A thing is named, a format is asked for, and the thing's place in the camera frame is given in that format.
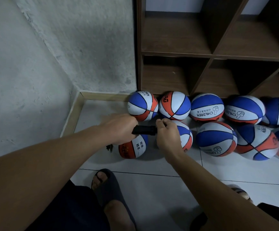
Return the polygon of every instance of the person's left hand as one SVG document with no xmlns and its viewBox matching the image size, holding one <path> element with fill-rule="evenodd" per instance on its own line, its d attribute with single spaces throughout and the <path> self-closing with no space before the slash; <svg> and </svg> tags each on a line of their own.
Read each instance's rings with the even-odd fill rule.
<svg viewBox="0 0 279 231">
<path fill-rule="evenodd" d="M 105 117 L 99 126 L 106 132 L 109 144 L 120 145 L 136 138 L 136 135 L 132 134 L 136 125 L 138 121 L 130 114 L 111 114 Z"/>
</svg>

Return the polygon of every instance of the tile floor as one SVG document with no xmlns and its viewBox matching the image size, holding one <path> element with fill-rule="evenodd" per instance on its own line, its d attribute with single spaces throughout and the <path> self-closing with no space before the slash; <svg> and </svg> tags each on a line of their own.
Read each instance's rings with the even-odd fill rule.
<svg viewBox="0 0 279 231">
<path fill-rule="evenodd" d="M 97 125 L 102 115 L 127 112 L 126 102 L 87 100 L 75 132 Z M 199 124 L 187 118 L 187 124 L 196 138 Z M 235 184 L 247 191 L 254 203 L 279 206 L 279 159 L 264 162 L 245 159 L 232 153 L 213 157 L 201 152 L 196 144 L 189 156 L 225 184 Z M 178 174 L 159 153 L 155 136 L 149 137 L 146 152 L 138 159 L 123 159 L 114 146 L 110 153 L 101 149 L 73 175 L 76 185 L 91 185 L 96 170 L 108 168 L 115 172 L 125 200 L 137 221 L 138 230 L 188 230 L 190 221 L 201 212 L 195 198 Z"/>
</svg>

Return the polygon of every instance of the concrete wall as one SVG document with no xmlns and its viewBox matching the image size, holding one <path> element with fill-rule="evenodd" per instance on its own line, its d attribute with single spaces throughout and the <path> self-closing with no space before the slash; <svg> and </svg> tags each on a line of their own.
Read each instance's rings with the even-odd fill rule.
<svg viewBox="0 0 279 231">
<path fill-rule="evenodd" d="M 0 0 L 0 155 L 57 138 L 74 87 L 12 0 Z"/>
<path fill-rule="evenodd" d="M 132 0 L 15 0 L 81 90 L 136 90 Z"/>
<path fill-rule="evenodd" d="M 249 0 L 242 14 L 259 14 L 269 0 Z M 148 11 L 200 12 L 204 0 L 146 0 Z"/>
</svg>

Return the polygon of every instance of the black handle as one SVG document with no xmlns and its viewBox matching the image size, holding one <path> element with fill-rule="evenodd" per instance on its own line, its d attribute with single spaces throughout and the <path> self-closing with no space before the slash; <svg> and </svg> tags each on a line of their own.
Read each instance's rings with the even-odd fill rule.
<svg viewBox="0 0 279 231">
<path fill-rule="evenodd" d="M 156 135 L 158 129 L 156 126 L 136 126 L 134 127 L 132 134 L 134 135 Z"/>
</svg>

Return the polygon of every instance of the brown shelving unit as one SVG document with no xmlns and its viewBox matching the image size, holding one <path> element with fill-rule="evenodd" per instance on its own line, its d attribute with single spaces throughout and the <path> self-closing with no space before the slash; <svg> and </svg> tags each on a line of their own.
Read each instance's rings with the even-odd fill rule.
<svg viewBox="0 0 279 231">
<path fill-rule="evenodd" d="M 279 96 L 279 0 L 241 15 L 248 1 L 204 0 L 200 13 L 176 13 L 136 0 L 138 90 Z"/>
</svg>

